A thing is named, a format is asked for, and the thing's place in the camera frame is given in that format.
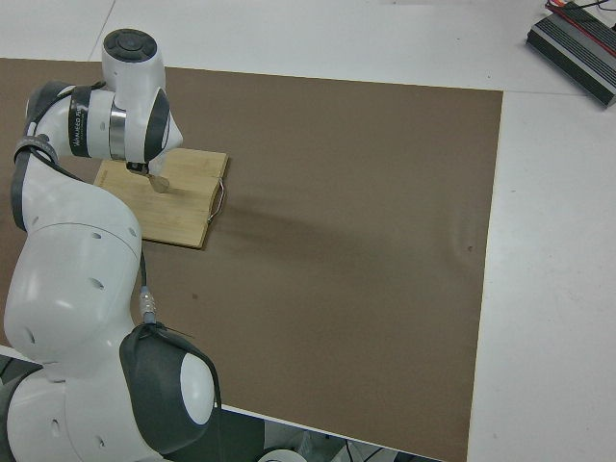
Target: white circular object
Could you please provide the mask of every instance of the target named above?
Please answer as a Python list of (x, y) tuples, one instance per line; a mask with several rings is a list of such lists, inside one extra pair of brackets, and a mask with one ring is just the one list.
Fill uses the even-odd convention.
[(306, 459), (292, 450), (277, 449), (268, 452), (258, 462), (306, 462)]
[(214, 407), (214, 379), (210, 368), (193, 354), (187, 353), (180, 371), (182, 399), (191, 419), (203, 425)]

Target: wooden board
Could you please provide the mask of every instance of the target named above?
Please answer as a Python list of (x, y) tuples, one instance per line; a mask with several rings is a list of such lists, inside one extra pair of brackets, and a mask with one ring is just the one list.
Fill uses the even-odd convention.
[(226, 154), (174, 149), (167, 153), (163, 168), (167, 192), (154, 192), (146, 177), (116, 161), (101, 163), (94, 184), (130, 207), (144, 239), (200, 248), (226, 162)]

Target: brown mat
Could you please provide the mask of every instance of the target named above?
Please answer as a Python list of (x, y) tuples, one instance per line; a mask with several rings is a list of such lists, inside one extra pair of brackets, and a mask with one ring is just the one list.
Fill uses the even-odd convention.
[[(26, 97), (100, 76), (0, 60), (2, 300)], [(226, 402), (465, 460), (501, 93), (187, 69), (167, 87), (185, 147), (229, 154), (229, 197), (207, 250), (145, 243), (148, 275)]]

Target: cable connector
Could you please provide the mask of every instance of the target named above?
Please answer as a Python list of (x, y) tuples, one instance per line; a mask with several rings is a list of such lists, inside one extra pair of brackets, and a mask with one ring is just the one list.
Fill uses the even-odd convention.
[(139, 294), (139, 310), (146, 324), (156, 323), (156, 303), (147, 286), (142, 286)]

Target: black joint cap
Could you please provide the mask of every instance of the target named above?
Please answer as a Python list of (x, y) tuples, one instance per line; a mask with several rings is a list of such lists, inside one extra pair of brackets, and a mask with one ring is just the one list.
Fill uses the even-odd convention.
[(112, 58), (125, 63), (143, 63), (151, 59), (158, 49), (154, 38), (135, 29), (119, 29), (109, 33), (104, 46)]

